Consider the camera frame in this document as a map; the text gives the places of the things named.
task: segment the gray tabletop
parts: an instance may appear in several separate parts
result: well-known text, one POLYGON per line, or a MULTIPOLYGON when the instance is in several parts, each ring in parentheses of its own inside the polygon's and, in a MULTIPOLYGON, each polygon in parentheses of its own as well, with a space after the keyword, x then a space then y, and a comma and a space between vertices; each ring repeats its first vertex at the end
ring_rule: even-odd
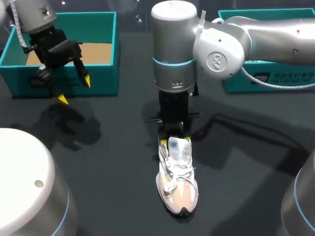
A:
MULTIPOLYGON (((65 1, 53 1, 57 11, 110 9, 106 1, 65 1)), ((199 71, 200 96, 191 107, 201 113, 192 137, 200 198, 191 218, 171 217, 155 183, 158 127, 148 122, 159 110, 149 22, 154 1, 111 8, 120 12, 118 96, 69 98, 68 107, 11 99, 0 78, 0 126, 25 130, 51 151, 76 200, 77 236, 277 235, 282 197, 315 148, 314 93, 228 95, 199 71)), ((311 1, 192 2, 215 18, 219 9, 313 7, 311 1)))

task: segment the robot logo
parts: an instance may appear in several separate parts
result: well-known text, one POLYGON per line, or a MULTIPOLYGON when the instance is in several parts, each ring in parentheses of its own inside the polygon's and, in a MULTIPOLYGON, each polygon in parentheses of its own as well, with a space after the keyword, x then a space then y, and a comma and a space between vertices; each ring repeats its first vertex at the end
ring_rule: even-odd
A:
POLYGON ((213 71, 224 71, 227 66, 227 59, 222 53, 213 52, 207 57, 207 65, 213 71))
POLYGON ((217 70, 220 69, 220 54, 215 54, 215 56, 213 57, 213 67, 217 70))

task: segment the sneaker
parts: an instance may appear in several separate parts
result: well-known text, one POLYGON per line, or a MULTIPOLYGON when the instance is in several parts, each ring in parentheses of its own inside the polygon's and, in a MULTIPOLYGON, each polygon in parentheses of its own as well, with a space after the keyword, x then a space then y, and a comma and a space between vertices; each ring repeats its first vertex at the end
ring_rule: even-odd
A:
POLYGON ((166 207, 175 215, 188 216, 197 205, 198 186, 194 179, 191 140, 170 137, 168 148, 158 147, 157 189, 166 207))

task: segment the cardboard box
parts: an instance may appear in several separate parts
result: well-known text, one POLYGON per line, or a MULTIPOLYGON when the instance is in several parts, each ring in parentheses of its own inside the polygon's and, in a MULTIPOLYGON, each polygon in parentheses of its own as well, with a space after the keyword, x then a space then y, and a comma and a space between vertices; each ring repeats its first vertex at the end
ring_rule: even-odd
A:
MULTIPOLYGON (((91 88, 79 81, 73 63, 51 73, 65 96, 117 95, 119 90, 120 42, 115 12, 57 13, 55 28, 69 40, 76 40, 91 80, 91 88)), ((23 35, 28 43, 29 36, 23 35)), ((48 97, 43 83, 36 78, 41 66, 34 52, 24 54, 14 27, 0 58, 0 73, 14 97, 48 97)))
MULTIPOLYGON (((301 9, 261 9, 261 10, 221 10, 219 17, 228 19, 243 16, 256 20, 285 20, 294 18, 314 18, 312 8, 301 9)), ((246 61, 244 68, 255 78, 273 85, 298 86, 315 83, 315 67, 292 66, 267 61, 246 61)), ((226 92, 286 91, 257 84, 239 71, 235 76, 223 81, 226 92)))

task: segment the white circular robot base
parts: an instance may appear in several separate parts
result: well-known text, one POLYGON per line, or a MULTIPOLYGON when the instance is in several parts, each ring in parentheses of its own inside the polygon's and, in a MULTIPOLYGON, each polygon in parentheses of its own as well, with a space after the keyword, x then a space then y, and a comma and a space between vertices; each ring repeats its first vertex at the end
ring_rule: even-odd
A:
POLYGON ((0 236, 74 236, 74 199, 45 145, 0 128, 0 236))

